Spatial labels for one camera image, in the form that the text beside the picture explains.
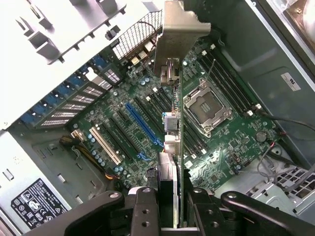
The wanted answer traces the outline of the white case sticker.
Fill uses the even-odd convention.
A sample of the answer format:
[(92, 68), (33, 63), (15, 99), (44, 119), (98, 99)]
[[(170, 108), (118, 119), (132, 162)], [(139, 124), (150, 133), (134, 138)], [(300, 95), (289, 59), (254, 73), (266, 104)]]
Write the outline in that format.
[(281, 77), (292, 91), (299, 91), (301, 89), (289, 72), (281, 74)]

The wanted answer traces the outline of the grey power supply with label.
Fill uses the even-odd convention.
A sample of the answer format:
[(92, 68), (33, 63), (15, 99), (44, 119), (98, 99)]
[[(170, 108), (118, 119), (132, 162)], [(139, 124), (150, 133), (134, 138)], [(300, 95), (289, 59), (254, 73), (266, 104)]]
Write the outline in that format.
[(0, 228), (20, 236), (70, 209), (15, 138), (0, 131)]

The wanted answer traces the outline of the grey open PC case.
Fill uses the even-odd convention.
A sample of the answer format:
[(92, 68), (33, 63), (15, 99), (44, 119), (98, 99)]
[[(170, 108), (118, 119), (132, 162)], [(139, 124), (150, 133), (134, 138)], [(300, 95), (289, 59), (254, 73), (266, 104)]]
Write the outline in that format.
[[(157, 192), (160, 236), (201, 236), (194, 224), (188, 224), (187, 193), (194, 188), (202, 188), (216, 198), (228, 191), (241, 193), (237, 187), (245, 168), (221, 187), (210, 190), (194, 185), (184, 167), (184, 220), (182, 227), (175, 229), (168, 227), (172, 214), (167, 212), (167, 204), (172, 201), (168, 191), (173, 185), (159, 180), (158, 157), (163, 151), (157, 154), (156, 167), (146, 171), (147, 182), (127, 189), (105, 177), (79, 149), (68, 128), (92, 104), (62, 127), (31, 129), (19, 121), (96, 55), (107, 61), (92, 80), (105, 89), (104, 95), (126, 80), (131, 66), (152, 62), (156, 76), (156, 45), (162, 26), (122, 59), (111, 46), (146, 14), (163, 11), (165, 1), (0, 0), (0, 131), (15, 138), (71, 209), (106, 191), (127, 197), (140, 187), (150, 187)], [(315, 50), (285, 13), (285, 0), (182, 1), (186, 11), (211, 25), (210, 32), (197, 41), (208, 38), (219, 49), (261, 105), (256, 114), (277, 126), (275, 146), (250, 164), (269, 157), (307, 170), (302, 180), (315, 174)], [(105, 77), (108, 69), (120, 77), (119, 83)], [(282, 79), (281, 74), (286, 72), (300, 86), (299, 91), (292, 91)]]

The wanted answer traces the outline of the black expansion slot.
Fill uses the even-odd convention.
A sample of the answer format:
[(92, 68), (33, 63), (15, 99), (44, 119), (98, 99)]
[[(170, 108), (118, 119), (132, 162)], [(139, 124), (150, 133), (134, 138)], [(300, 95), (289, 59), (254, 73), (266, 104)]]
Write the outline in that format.
[(107, 125), (105, 125), (104, 123), (100, 124), (100, 126), (102, 127), (102, 129), (111, 137), (111, 139), (114, 140), (114, 143), (124, 152), (126, 158), (129, 161), (133, 161), (131, 154), (128, 152), (125, 143), (123, 141), (121, 141), (113, 132), (113, 130), (108, 127)]
[(153, 116), (149, 113), (149, 110), (143, 105), (143, 103), (136, 97), (134, 98), (135, 103), (139, 106), (139, 108), (143, 111), (143, 113), (148, 117), (150, 122), (154, 125), (154, 127), (163, 134), (162, 128), (158, 125), (158, 123), (154, 120)]
[(129, 130), (127, 128), (127, 125), (125, 124), (126, 119), (124, 119), (122, 113), (120, 111), (114, 113), (111, 116), (110, 121), (118, 129), (119, 133), (122, 135), (122, 137), (124, 138), (128, 146), (133, 150), (133, 152), (135, 154), (138, 154), (140, 149), (132, 140), (132, 136), (129, 134)]

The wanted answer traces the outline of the metal CPU socket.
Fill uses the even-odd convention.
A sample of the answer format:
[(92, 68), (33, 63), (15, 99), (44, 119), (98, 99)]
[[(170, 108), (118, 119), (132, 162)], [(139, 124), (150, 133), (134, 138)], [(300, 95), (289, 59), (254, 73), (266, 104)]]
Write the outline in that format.
[(233, 119), (232, 107), (219, 89), (204, 77), (199, 78), (199, 85), (184, 96), (183, 103), (185, 114), (207, 138), (219, 125)]

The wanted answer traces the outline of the case fan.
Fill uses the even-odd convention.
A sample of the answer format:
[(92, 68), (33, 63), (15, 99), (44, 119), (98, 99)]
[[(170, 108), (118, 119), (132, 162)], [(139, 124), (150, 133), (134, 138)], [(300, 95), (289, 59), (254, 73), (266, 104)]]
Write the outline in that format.
[(285, 0), (289, 18), (315, 50), (315, 0)]

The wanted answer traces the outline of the black RAM slot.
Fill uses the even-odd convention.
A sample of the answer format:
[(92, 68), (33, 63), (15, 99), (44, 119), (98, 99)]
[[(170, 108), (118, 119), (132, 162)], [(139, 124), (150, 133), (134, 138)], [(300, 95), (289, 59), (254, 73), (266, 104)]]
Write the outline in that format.
[(224, 58), (222, 53), (219, 51), (218, 48), (211, 49), (209, 51), (209, 55), (215, 57), (217, 60), (220, 61), (221, 65), (226, 68), (227, 71), (229, 71), (234, 78), (234, 80), (242, 87), (242, 89), (245, 91), (245, 94), (251, 99), (252, 101), (252, 111), (256, 113), (257, 110), (261, 108), (261, 105), (259, 104), (258, 100), (255, 98), (253, 93), (250, 91), (248, 86), (245, 84), (245, 82), (240, 78), (240, 76), (237, 74), (237, 72), (232, 68), (230, 63)]
[(191, 154), (192, 158), (196, 159), (197, 158), (197, 150), (194, 146), (194, 142), (193, 142), (191, 136), (189, 135), (189, 132), (187, 132), (185, 129), (184, 129), (184, 142), (185, 142), (185, 145), (187, 146), (187, 148), (189, 149), (189, 153)]
[(207, 144), (205, 140), (200, 136), (200, 133), (196, 130), (195, 126), (190, 122), (187, 117), (184, 117), (184, 129), (189, 132), (191, 136), (194, 146), (197, 150), (197, 156), (202, 155), (202, 150), (207, 149)]
[(242, 87), (234, 80), (231, 73), (215, 57), (206, 54), (198, 56), (197, 61), (206, 70), (210, 79), (226, 96), (235, 110), (244, 116), (252, 117), (252, 101)]

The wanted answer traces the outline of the green motherboard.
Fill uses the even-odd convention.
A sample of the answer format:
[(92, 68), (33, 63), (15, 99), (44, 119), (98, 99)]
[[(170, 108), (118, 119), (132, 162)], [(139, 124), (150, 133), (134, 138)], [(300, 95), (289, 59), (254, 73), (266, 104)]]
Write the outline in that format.
[[(187, 54), (183, 62), (183, 96), (199, 85), (199, 78), (201, 77), (206, 78), (207, 81), (218, 88), (210, 79), (206, 70), (197, 61), (198, 56), (205, 56), (214, 48), (216, 48), (215, 45), (208, 38), (201, 38)], [(203, 149), (203, 154), (197, 156), (196, 159), (192, 158), (189, 149), (184, 143), (184, 167), (189, 170), (192, 183), (210, 190), (221, 187), (266, 150), (271, 150), (279, 138), (277, 126), (273, 121), (256, 113), (253, 113), (252, 117), (239, 114), (220, 89), (219, 92), (232, 107), (233, 119), (226, 120), (215, 128), (210, 138), (200, 133), (200, 136), (207, 144), (207, 149)], [(135, 103), (134, 98), (136, 97), (149, 110), (154, 120), (162, 128), (163, 134), (154, 127), (148, 117)], [(147, 182), (146, 171), (149, 168), (156, 167), (157, 155), (160, 151), (164, 150), (163, 147), (155, 145), (150, 140), (125, 108), (126, 103), (130, 103), (134, 107), (164, 144), (165, 131), (161, 115), (163, 112), (170, 111), (171, 109), (171, 90), (168, 87), (160, 85), (159, 79), (153, 74), (152, 62), (131, 66), (127, 71), (127, 77), (124, 82), (110, 90), (88, 109), (79, 114), (68, 124), (68, 128), (75, 136), (79, 144), (79, 149), (103, 170), (108, 180), (117, 180), (122, 186), (130, 189), (144, 185)], [(111, 116), (118, 111), (126, 119), (125, 124), (129, 130), (129, 134), (140, 149), (138, 154), (133, 152), (118, 129), (110, 121)], [(190, 120), (185, 111), (184, 117)], [(110, 127), (114, 134), (125, 143), (133, 161), (129, 161), (126, 158), (124, 152), (102, 129), (100, 126), (102, 123)], [(111, 160), (90, 133), (89, 130), (92, 127), (97, 128), (103, 138), (120, 157), (122, 160), (120, 165), (116, 165)], [(263, 143), (255, 139), (255, 134), (259, 131), (267, 134), (267, 140)]]

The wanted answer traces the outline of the white expansion slot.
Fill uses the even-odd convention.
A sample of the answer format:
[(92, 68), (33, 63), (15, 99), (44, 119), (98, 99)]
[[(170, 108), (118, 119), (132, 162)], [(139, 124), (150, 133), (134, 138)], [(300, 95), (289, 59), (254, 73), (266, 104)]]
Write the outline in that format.
[(103, 138), (101, 133), (97, 130), (97, 128), (92, 127), (90, 130), (90, 133), (94, 136), (94, 138), (97, 140), (97, 142), (100, 144), (100, 146), (105, 150), (105, 152), (108, 154), (108, 156), (111, 158), (111, 160), (116, 164), (120, 165), (122, 160), (120, 157), (116, 154), (114, 149), (110, 146), (110, 144)]

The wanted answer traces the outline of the vented silver slot cover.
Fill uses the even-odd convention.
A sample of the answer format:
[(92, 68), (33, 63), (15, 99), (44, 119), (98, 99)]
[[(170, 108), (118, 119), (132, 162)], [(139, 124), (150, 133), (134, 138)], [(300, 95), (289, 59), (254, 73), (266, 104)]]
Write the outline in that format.
[(60, 108), (58, 108), (58, 110), (61, 111), (74, 111), (74, 112), (81, 112), (83, 110), (86, 109), (86, 105), (85, 104), (74, 104), (74, 103), (66, 103), (64, 105), (62, 105)]
[(74, 118), (78, 113), (76, 112), (66, 112), (66, 111), (56, 111), (40, 124), (40, 127), (54, 127), (65, 125), (72, 118)]
[(104, 72), (104, 75), (107, 79), (109, 79), (113, 84), (117, 84), (120, 82), (120, 77), (113, 71), (112, 69), (108, 69)]
[(103, 91), (96, 89), (96, 88), (93, 88), (91, 86), (87, 86), (86, 88), (84, 88), (83, 92), (87, 93), (87, 94), (91, 94), (91, 95), (96, 96), (96, 97), (103, 96), (103, 94), (104, 94)]
[(72, 98), (72, 101), (83, 103), (83, 104), (92, 104), (95, 101), (95, 98), (77, 94)]

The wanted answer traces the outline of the blue slot latch row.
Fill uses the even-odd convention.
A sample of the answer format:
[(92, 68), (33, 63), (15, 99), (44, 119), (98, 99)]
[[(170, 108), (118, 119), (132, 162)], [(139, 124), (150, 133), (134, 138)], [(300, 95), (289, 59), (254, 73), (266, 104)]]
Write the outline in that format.
[(75, 95), (80, 94), (83, 96), (92, 97), (95, 98), (95, 101), (97, 101), (101, 96), (96, 97), (91, 94), (84, 93), (83, 89), (87, 86), (91, 86), (105, 93), (105, 89), (92, 82), (92, 80), (97, 76), (97, 73), (100, 72), (101, 69), (105, 68), (106, 65), (107, 61), (104, 60), (100, 55), (94, 56), (87, 63), (76, 70), (73, 74), (71, 74), (67, 79), (65, 79), (62, 83), (60, 83), (57, 87), (55, 87), (52, 91), (50, 91), (46, 96), (40, 99), (28, 111), (26, 111), (19, 118), (19, 121), (24, 123), (28, 128), (31, 129), (44, 128), (40, 127), (40, 124), (45, 120), (45, 118), (49, 117), (56, 111), (59, 111), (58, 108), (60, 108), (62, 105), (66, 103), (83, 104), (72, 101), (72, 98)]

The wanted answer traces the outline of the grey perforated disk bay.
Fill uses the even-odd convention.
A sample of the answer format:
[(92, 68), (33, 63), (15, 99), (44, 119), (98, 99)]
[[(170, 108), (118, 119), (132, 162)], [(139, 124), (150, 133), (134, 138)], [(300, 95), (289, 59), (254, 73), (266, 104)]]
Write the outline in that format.
[(237, 190), (253, 199), (298, 218), (315, 218), (315, 174), (302, 180), (307, 170), (265, 157), (240, 173)]

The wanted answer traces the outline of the black mesh rear grille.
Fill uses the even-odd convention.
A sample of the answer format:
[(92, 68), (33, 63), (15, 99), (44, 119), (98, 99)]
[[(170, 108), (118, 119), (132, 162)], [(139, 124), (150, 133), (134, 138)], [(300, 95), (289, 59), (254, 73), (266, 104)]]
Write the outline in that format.
[(162, 10), (149, 12), (133, 26), (128, 28), (111, 46), (118, 59), (131, 53), (145, 40), (155, 36), (162, 26)]

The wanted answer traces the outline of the blue expansion slot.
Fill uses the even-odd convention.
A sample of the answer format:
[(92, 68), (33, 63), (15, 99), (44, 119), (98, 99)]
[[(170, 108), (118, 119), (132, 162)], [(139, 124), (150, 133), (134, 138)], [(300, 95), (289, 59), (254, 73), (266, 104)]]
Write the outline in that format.
[(125, 108), (132, 115), (138, 125), (143, 129), (146, 135), (150, 138), (150, 140), (157, 146), (163, 147), (162, 141), (155, 135), (155, 133), (151, 130), (151, 128), (146, 124), (146, 122), (142, 119), (142, 117), (137, 113), (134, 107), (130, 103), (125, 104)]

